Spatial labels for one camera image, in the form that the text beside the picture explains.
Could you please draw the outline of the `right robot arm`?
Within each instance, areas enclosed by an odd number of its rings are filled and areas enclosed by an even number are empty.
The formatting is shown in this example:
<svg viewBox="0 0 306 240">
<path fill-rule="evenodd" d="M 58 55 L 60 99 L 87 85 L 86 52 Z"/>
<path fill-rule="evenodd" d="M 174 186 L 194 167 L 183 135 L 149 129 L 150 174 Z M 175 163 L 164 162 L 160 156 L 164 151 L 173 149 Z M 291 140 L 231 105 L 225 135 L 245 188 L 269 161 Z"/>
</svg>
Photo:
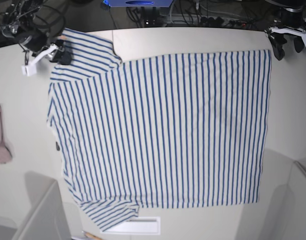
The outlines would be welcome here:
<svg viewBox="0 0 306 240">
<path fill-rule="evenodd" d="M 42 8 L 52 10 L 58 17 L 47 22 L 38 16 Z M 65 66 L 71 63 L 72 56 L 60 37 L 65 28 L 64 13 L 67 9 L 67 0 L 63 10 L 47 5 L 45 0 L 13 0 L 2 13 L 1 33 L 23 49 L 26 67 L 30 64 L 30 53 L 35 59 L 46 57 L 52 63 Z"/>
</svg>

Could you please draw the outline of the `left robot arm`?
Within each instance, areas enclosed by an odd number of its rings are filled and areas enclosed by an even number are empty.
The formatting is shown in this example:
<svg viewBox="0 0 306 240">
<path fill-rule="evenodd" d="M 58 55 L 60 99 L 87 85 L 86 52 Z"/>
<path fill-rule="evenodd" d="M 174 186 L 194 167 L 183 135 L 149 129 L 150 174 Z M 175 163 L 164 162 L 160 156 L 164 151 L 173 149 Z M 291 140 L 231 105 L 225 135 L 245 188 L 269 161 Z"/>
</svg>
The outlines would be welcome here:
<svg viewBox="0 0 306 240">
<path fill-rule="evenodd" d="M 264 30 L 269 39 L 274 56 L 282 60 L 285 56 L 283 45 L 287 43 L 285 35 L 293 37 L 294 49 L 300 53 L 306 48 L 306 17 L 303 16 L 306 1 L 302 0 L 269 0 L 278 7 L 272 25 Z"/>
</svg>

